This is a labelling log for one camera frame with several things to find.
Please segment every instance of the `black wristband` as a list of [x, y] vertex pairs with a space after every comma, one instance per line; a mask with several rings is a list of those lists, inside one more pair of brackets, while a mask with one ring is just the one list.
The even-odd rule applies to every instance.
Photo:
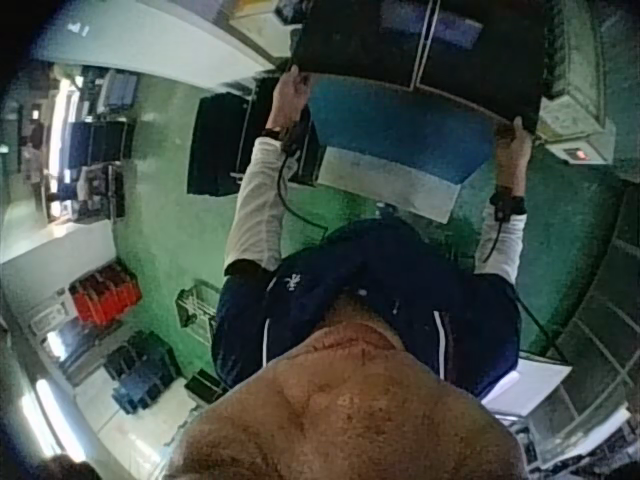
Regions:
[[508, 222], [511, 215], [525, 215], [527, 213], [524, 197], [514, 197], [511, 192], [509, 187], [498, 186], [489, 199], [489, 203], [495, 207], [497, 222]]
[[278, 131], [278, 130], [273, 130], [271, 128], [265, 128], [262, 133], [260, 134], [261, 137], [267, 137], [270, 138], [272, 140], [277, 140], [279, 142], [282, 141], [282, 134], [283, 132]]

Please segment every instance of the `hand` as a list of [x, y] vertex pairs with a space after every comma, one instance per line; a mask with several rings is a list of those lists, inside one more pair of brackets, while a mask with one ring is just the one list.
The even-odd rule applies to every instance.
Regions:
[[527, 166], [531, 158], [531, 134], [522, 127], [522, 118], [513, 121], [510, 138], [499, 136], [496, 140], [496, 183], [512, 189], [515, 197], [524, 197]]
[[301, 74], [294, 65], [291, 70], [280, 77], [273, 91], [271, 114], [267, 120], [267, 128], [285, 130], [300, 120], [300, 113], [309, 101], [311, 94], [311, 77]]

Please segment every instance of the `blue board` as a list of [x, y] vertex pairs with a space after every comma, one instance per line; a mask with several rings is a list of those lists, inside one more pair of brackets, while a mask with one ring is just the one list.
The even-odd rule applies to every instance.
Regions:
[[314, 80], [309, 102], [320, 143], [461, 184], [493, 154], [493, 122], [439, 95], [347, 77]]

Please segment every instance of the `black cable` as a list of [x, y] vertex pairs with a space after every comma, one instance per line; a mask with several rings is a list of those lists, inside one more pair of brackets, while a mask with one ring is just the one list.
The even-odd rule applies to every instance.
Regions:
[[496, 245], [498, 245], [498, 240], [500, 239], [500, 234], [502, 233], [502, 225], [503, 224], [504, 224], [503, 221], [498, 223], [498, 233], [496, 235], [496, 238], [493, 240], [493, 245], [491, 245], [491, 250], [489, 250], [489, 254], [485, 257], [485, 259], [482, 261], [482, 263], [487, 263], [489, 261], [489, 259], [491, 258], [491, 255], [493, 255], [493, 251], [496, 249]]
[[298, 220], [303, 221], [307, 225], [311, 225], [312, 227], [322, 230], [322, 238], [320, 239], [320, 241], [322, 241], [324, 240], [324, 237], [327, 235], [327, 232], [329, 231], [329, 227], [327, 227], [326, 225], [322, 225], [320, 223], [316, 223], [313, 220], [309, 220], [304, 215], [301, 215], [298, 212], [296, 212], [294, 209], [292, 209], [289, 206], [289, 204], [284, 198], [284, 195], [282, 194], [282, 177], [284, 175], [284, 169], [287, 166], [287, 162], [289, 161], [290, 158], [291, 158], [290, 155], [287, 155], [284, 157], [284, 160], [282, 161], [282, 166], [280, 167], [280, 171], [278, 172], [278, 187], [277, 187], [278, 198], [280, 198], [280, 201], [282, 202], [282, 206], [285, 208], [285, 210], [289, 212], [291, 215], [296, 217]]
[[[289, 158], [291, 158], [289, 155], [287, 155], [284, 158], [284, 160], [282, 161], [282, 166], [280, 167], [280, 171], [278, 172], [278, 188], [277, 188], [277, 190], [278, 190], [278, 198], [280, 198], [280, 201], [282, 202], [282, 206], [285, 208], [285, 210], [287, 212], [289, 212], [291, 215], [296, 217], [298, 220], [301, 220], [304, 223], [306, 223], [308, 225], [311, 225], [312, 227], [315, 227], [315, 228], [318, 228], [318, 229], [322, 230], [322, 239], [321, 239], [321, 241], [322, 241], [322, 240], [324, 240], [324, 237], [327, 235], [327, 232], [329, 231], [329, 227], [327, 227], [326, 225], [321, 225], [319, 223], [316, 223], [313, 220], [309, 220], [305, 216], [303, 216], [303, 215], [299, 214], [298, 212], [296, 212], [295, 210], [293, 210], [289, 206], [287, 201], [285, 200], [284, 195], [282, 194], [282, 177], [284, 175], [284, 169], [287, 166], [287, 161], [289, 160]], [[502, 225], [503, 224], [504, 224], [504, 222], [500, 222], [498, 224], [498, 233], [496, 234], [496, 238], [493, 241], [493, 245], [491, 246], [491, 250], [489, 251], [489, 254], [487, 255], [487, 257], [484, 259], [483, 263], [486, 263], [489, 260], [489, 258], [491, 258], [491, 255], [493, 255], [493, 252], [496, 249], [496, 245], [498, 244], [498, 240], [500, 238], [500, 234], [502, 233]], [[567, 359], [567, 356], [562, 352], [562, 350], [560, 350], [560, 347], [558, 347], [558, 344], [553, 339], [553, 337], [549, 334], [549, 332], [547, 332], [547, 330], [542, 326], [542, 323], [540, 323], [540, 321], [533, 314], [531, 309], [529, 307], [527, 307], [526, 303], [524, 303], [524, 301], [520, 298], [520, 295], [518, 294], [518, 291], [514, 289], [514, 293], [515, 293], [516, 301], [520, 304], [520, 306], [525, 311], [525, 313], [529, 316], [529, 318], [531, 318], [531, 321], [533, 321], [535, 326], [538, 327], [540, 332], [542, 332], [542, 334], [546, 338], [547, 342], [549, 342], [551, 348], [558, 354], [558, 357], [560, 357], [560, 360], [562, 360], [562, 362], [564, 362], [566, 364], [569, 364], [569, 360]]]
[[562, 350], [560, 350], [560, 347], [558, 347], [558, 344], [556, 343], [556, 341], [553, 339], [553, 337], [551, 337], [549, 332], [547, 332], [547, 330], [542, 326], [542, 323], [540, 323], [540, 320], [536, 318], [536, 316], [529, 309], [529, 307], [527, 307], [527, 305], [522, 301], [522, 299], [520, 298], [520, 295], [515, 289], [514, 289], [514, 292], [515, 292], [516, 301], [520, 304], [520, 306], [525, 311], [525, 313], [529, 315], [529, 318], [531, 318], [531, 320], [533, 321], [535, 326], [538, 327], [540, 332], [542, 332], [544, 337], [547, 339], [547, 342], [549, 342], [551, 348], [558, 354], [558, 357], [560, 357], [560, 360], [562, 360], [564, 363], [568, 365], [569, 359], [567, 359], [567, 356], [562, 352]]

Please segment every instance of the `white wall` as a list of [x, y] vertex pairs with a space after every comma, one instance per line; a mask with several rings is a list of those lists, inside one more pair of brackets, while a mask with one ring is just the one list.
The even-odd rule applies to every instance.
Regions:
[[204, 88], [271, 67], [220, 28], [165, 0], [76, 0], [51, 22], [32, 55]]
[[58, 289], [115, 257], [110, 221], [76, 225], [0, 265], [2, 290], [14, 315], [21, 318]]

